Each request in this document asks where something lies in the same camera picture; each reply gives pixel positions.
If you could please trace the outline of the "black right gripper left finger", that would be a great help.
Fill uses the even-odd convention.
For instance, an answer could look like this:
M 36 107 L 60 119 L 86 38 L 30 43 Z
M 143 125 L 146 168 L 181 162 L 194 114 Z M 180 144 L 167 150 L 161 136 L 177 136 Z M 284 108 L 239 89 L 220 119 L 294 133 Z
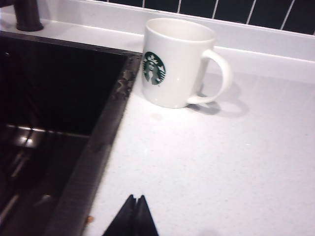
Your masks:
M 131 194 L 126 199 L 103 236 L 130 236 L 133 230 L 133 211 L 136 199 Z

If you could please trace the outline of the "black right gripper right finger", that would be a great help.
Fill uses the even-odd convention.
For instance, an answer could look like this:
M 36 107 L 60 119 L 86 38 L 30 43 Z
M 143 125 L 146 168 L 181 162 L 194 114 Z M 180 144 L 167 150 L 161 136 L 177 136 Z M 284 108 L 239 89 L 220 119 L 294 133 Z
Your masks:
M 134 212 L 134 235 L 158 236 L 158 231 L 144 195 L 136 202 Z

